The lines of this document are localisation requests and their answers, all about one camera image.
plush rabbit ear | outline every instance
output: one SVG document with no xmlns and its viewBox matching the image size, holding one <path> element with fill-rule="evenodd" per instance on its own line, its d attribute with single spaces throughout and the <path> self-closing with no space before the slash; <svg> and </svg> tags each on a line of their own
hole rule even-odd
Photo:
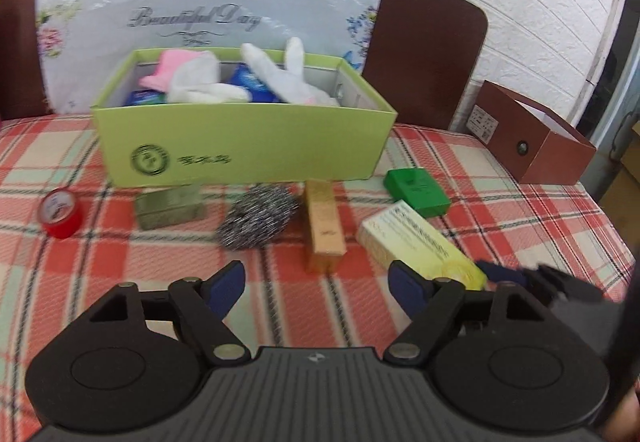
<svg viewBox="0 0 640 442">
<path fill-rule="evenodd" d="M 181 64 L 175 70 L 167 94 L 167 102 L 219 104 L 249 101 L 251 96 L 244 88 L 220 83 L 220 62 L 210 52 L 203 52 Z"/>
<path fill-rule="evenodd" d="M 334 105 L 329 95 L 307 84 L 289 70 L 281 70 L 260 48 L 244 43 L 240 46 L 242 60 L 271 91 L 289 104 Z"/>
<path fill-rule="evenodd" d="M 292 37 L 287 41 L 284 48 L 284 69 L 299 78 L 304 78 L 305 48 L 298 37 Z"/>
</svg>

headboard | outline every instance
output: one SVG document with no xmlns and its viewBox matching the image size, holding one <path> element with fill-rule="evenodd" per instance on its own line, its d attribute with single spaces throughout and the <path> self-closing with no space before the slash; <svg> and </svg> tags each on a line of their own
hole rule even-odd
<svg viewBox="0 0 640 442">
<path fill-rule="evenodd" d="M 35 20 L 34 0 L 0 0 L 3 120 L 50 112 Z M 363 75 L 398 122 L 446 129 L 486 30 L 484 12 L 466 0 L 381 0 Z"/>
</svg>

red tape roll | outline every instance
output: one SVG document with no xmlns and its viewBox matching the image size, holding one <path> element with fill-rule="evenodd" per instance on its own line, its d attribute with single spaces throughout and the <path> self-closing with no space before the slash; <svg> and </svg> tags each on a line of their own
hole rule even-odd
<svg viewBox="0 0 640 442">
<path fill-rule="evenodd" d="M 50 236 L 64 239 L 82 225 L 82 210 L 75 194 L 68 189 L 54 189 L 38 206 L 38 221 Z"/>
</svg>

olive green tin box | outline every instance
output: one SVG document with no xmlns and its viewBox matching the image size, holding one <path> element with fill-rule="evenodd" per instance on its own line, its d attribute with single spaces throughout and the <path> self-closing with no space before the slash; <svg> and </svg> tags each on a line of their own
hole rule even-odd
<svg viewBox="0 0 640 442">
<path fill-rule="evenodd" d="M 237 48 L 211 50 L 222 78 Z M 253 184 L 369 178 L 396 120 L 395 110 L 347 61 L 306 54 L 305 80 L 340 107 L 294 104 L 158 104 L 122 107 L 151 74 L 162 48 L 136 50 L 92 107 L 104 163 L 115 186 Z M 267 53 L 277 63 L 283 52 Z"/>
<path fill-rule="evenodd" d="M 207 217 L 199 184 L 142 193 L 136 196 L 134 209 L 143 231 Z"/>
</svg>

plaid tablecloth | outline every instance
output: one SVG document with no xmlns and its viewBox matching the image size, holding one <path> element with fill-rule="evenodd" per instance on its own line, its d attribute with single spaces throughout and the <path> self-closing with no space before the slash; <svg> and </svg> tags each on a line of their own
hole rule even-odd
<svg viewBox="0 0 640 442">
<path fill-rule="evenodd" d="M 354 235 L 364 218 L 390 204 L 382 175 L 401 167 L 424 167 L 444 187 L 450 210 L 430 221 L 470 257 L 508 266 L 548 263 L 601 285 L 612 298 L 623 295 L 632 257 L 582 186 L 519 186 L 470 136 L 396 126 L 376 176 L 335 184 L 348 253 L 337 275 L 318 277 L 303 271 L 300 221 L 265 248 L 227 252 L 215 243 L 214 229 L 245 187 L 206 186 L 207 219 L 142 232 L 132 211 L 138 190 L 110 185 L 89 117 L 5 122 L 0 440 L 25 440 L 38 427 L 23 387 L 31 358 L 120 281 L 163 289 L 183 276 L 207 278 L 240 259 L 248 284 L 226 322 L 252 350 L 388 345 L 408 319 L 388 292 L 385 270 Z M 39 200 L 60 186 L 73 189 L 84 208 L 83 228 L 63 241 L 48 238 L 36 221 Z"/>
</svg>

